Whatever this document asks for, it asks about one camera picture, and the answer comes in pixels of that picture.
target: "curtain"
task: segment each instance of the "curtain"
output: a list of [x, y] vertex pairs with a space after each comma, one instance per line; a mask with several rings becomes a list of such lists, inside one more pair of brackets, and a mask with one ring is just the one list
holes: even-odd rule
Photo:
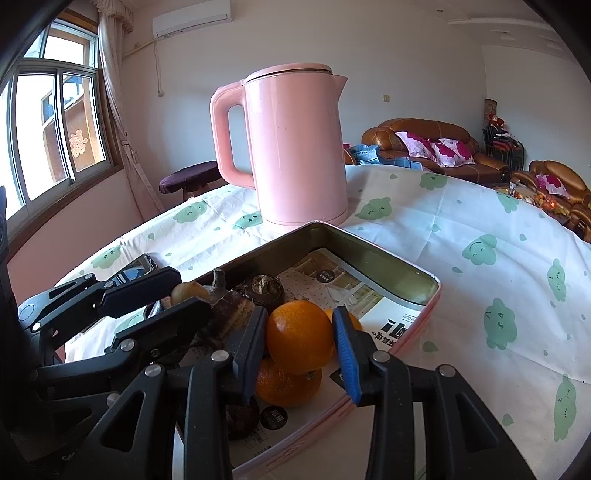
[[162, 202], [138, 161], [138, 153], [127, 140], [125, 112], [121, 94], [123, 37], [133, 29], [133, 14], [120, 0], [92, 0], [99, 13], [99, 50], [108, 99], [115, 148], [121, 156], [135, 203], [144, 221], [164, 211]]

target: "pillow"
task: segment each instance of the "pillow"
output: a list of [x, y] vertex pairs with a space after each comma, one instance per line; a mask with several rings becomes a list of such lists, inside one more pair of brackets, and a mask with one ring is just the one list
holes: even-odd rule
[[566, 191], [565, 186], [560, 179], [554, 175], [536, 175], [535, 178], [538, 180], [538, 186], [545, 189], [552, 195], [559, 195], [566, 199], [570, 198], [569, 193]]
[[468, 147], [459, 140], [440, 138], [431, 142], [431, 147], [437, 157], [435, 163], [440, 167], [459, 167], [476, 163]]
[[406, 145], [409, 157], [421, 157], [431, 161], [437, 161], [435, 151], [428, 140], [410, 132], [396, 132], [396, 135]]

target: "paper in tray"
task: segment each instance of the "paper in tray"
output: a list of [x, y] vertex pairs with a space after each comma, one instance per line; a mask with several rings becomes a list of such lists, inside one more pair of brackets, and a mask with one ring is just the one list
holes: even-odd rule
[[[285, 289], [286, 301], [309, 300], [322, 309], [347, 307], [382, 350], [394, 345], [423, 308], [386, 291], [326, 248], [309, 253], [278, 278]], [[322, 369], [322, 375], [318, 393], [304, 406], [282, 408], [257, 398], [261, 420], [256, 430], [246, 439], [230, 442], [234, 467], [317, 422], [345, 400], [336, 357]]]

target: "cloth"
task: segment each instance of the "cloth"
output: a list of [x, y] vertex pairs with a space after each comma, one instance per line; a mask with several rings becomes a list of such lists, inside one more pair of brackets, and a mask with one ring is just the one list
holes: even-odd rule
[[354, 147], [349, 147], [348, 151], [356, 165], [395, 165], [413, 170], [423, 169], [423, 166], [419, 162], [411, 161], [409, 157], [381, 157], [379, 155], [379, 146], [377, 145], [355, 145]]
[[348, 150], [357, 165], [379, 164], [377, 145], [355, 145]]
[[428, 140], [419, 137], [411, 132], [395, 132], [402, 140], [408, 150], [409, 157], [426, 158], [433, 162], [437, 162], [437, 155], [433, 150], [433, 146]]
[[135, 203], [144, 220], [150, 220], [164, 211], [162, 202], [152, 188], [139, 163], [138, 153], [127, 140], [125, 112], [121, 93], [121, 58], [123, 55], [124, 30], [130, 30], [131, 13], [125, 16], [127, 7], [119, 0], [96, 0], [99, 8], [99, 51], [105, 72], [106, 93], [115, 123], [115, 137], [119, 155], [134, 196]]
[[565, 186], [558, 177], [554, 175], [539, 174], [536, 175], [535, 178], [538, 181], [538, 185], [545, 189], [548, 193], [552, 195], [559, 195], [566, 199], [570, 198], [569, 193], [566, 191]]
[[396, 132], [403, 141], [410, 157], [426, 158], [440, 167], [460, 167], [474, 164], [474, 159], [464, 143], [451, 138], [440, 138], [435, 142], [411, 132]]
[[440, 167], [460, 167], [476, 163], [470, 150], [459, 140], [440, 138], [431, 142], [431, 146], [437, 157], [437, 165]]
[[[556, 480], [591, 430], [591, 245], [534, 206], [474, 183], [381, 165], [346, 171], [349, 217], [341, 228], [441, 280], [441, 299], [402, 360], [454, 365], [536, 478]], [[376, 199], [390, 204], [389, 215], [364, 214]], [[286, 231], [260, 218], [255, 192], [225, 186], [118, 238], [64, 281], [89, 272], [105, 280], [145, 252], [188, 281]], [[79, 334], [66, 345], [67, 360], [101, 355], [113, 331], [136, 315], [105, 318]], [[364, 470], [371, 421], [357, 420], [367, 411], [335, 427], [351, 445], [338, 468], [326, 468], [334, 456], [320, 439], [266, 478], [316, 469], [336, 480], [342, 469]]]
[[92, 0], [99, 13], [121, 21], [127, 33], [134, 30], [134, 15], [120, 0]]

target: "orange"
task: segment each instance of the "orange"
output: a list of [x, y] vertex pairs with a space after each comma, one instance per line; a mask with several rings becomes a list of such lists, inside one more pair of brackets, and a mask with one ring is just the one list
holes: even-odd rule
[[299, 407], [316, 395], [321, 380], [322, 370], [293, 375], [271, 358], [264, 358], [256, 379], [256, 394], [271, 405]]
[[275, 363], [291, 374], [303, 375], [325, 366], [334, 345], [329, 318], [310, 301], [288, 301], [269, 316], [267, 348]]
[[[324, 312], [328, 315], [330, 321], [332, 322], [332, 309], [326, 309]], [[351, 323], [353, 324], [355, 330], [360, 330], [363, 332], [363, 327], [361, 326], [359, 319], [351, 312], [349, 312], [349, 318], [351, 319]]]

